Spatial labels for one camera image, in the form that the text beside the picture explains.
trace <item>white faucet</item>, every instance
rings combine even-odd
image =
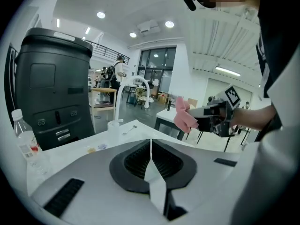
[[[147,98],[146,98],[146,102],[145,102],[145,108],[149,107],[150,88],[149,88],[148,82],[146,81],[146,79],[144,79],[141,76],[132,76],[132,77],[128,78],[126,81],[124,81],[122,83],[120,89],[119,89],[118,96],[117,96],[116,117],[115,117],[115,120],[119,119],[119,110],[120,110],[120,103],[121,103],[122,91],[123,91],[124,87],[126,86],[126,83],[133,82],[135,79],[142,80],[146,84],[146,87],[147,87]]]

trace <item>backpack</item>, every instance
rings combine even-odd
[[[117,80],[115,66],[118,65],[119,63],[120,62],[117,62],[115,65],[110,66],[107,69],[106,79],[105,79],[106,82],[112,82],[112,81],[116,81]]]

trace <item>pink cloth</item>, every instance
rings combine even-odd
[[[182,97],[177,98],[175,107],[177,114],[174,118],[174,123],[183,132],[189,133],[191,128],[197,128],[199,126],[197,119],[186,112],[191,106],[188,102],[184,101]]]

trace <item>black trash bin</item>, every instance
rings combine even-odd
[[[93,47],[56,31],[30,29],[16,58],[16,107],[42,150],[91,135],[88,73]]]

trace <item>ceiling light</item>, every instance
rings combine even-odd
[[[165,22],[165,26],[167,28],[172,28],[172,27],[174,27],[174,23],[172,21],[167,21],[167,22]]]
[[[238,74],[238,73],[235,73],[233,71],[230,71],[230,70],[227,70],[227,69],[224,69],[224,68],[221,68],[221,67],[216,67],[216,70],[219,70],[219,71],[222,71],[222,72],[226,72],[226,73],[230,73],[230,74],[238,76],[238,77],[240,76],[240,74]]]
[[[97,13],[97,17],[103,19],[103,18],[105,18],[105,13],[103,13],[103,12],[98,12],[98,13]]]
[[[88,29],[86,30],[85,34],[88,34],[90,31],[90,27],[88,27]]]
[[[134,32],[129,34],[132,38],[136,38],[136,34]]]

